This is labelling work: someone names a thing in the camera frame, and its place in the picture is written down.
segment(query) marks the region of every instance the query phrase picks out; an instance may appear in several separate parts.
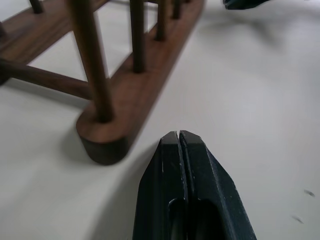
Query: white tabletop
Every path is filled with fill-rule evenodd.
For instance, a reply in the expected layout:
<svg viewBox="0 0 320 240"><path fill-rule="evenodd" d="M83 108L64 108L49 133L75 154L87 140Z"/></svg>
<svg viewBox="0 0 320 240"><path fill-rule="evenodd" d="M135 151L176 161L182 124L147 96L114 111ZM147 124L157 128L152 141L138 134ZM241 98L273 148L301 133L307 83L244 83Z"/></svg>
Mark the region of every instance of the white tabletop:
<svg viewBox="0 0 320 240"><path fill-rule="evenodd" d="M1 0L0 20L27 0ZM98 12L110 74L130 52L128 6ZM148 23L156 12L148 11ZM198 134L234 180L259 240L320 236L320 2L248 11L209 0L127 157L94 164L75 131L86 100L0 87L0 239L130 240L140 178L169 131ZM30 63L85 80L73 33ZM315 197L305 193L312 191Z"/></svg>

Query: wooden crossbar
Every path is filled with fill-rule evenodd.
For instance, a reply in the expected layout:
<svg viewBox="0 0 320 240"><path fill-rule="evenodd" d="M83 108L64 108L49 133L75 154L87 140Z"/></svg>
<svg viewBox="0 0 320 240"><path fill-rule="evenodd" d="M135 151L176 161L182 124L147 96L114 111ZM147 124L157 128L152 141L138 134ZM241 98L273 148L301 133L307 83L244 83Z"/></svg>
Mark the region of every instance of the wooden crossbar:
<svg viewBox="0 0 320 240"><path fill-rule="evenodd" d="M19 79L83 99L92 99L88 83L72 77L4 59L0 59L0 73L8 78Z"/></svg>

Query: wooden plate rack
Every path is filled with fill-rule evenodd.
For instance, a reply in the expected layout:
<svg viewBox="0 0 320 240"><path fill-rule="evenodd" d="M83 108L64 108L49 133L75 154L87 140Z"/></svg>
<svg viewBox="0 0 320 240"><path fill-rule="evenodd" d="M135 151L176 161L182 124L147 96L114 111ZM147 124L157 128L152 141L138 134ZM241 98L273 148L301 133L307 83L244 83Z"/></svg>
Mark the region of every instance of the wooden plate rack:
<svg viewBox="0 0 320 240"><path fill-rule="evenodd" d="M109 0L30 0L31 8L0 23L0 84L9 78L91 100L76 122L90 158L109 165L129 151L204 0L159 0L157 24L144 32L144 0L130 0L132 53L109 78L94 11ZM86 81L27 66L73 30Z"/></svg>

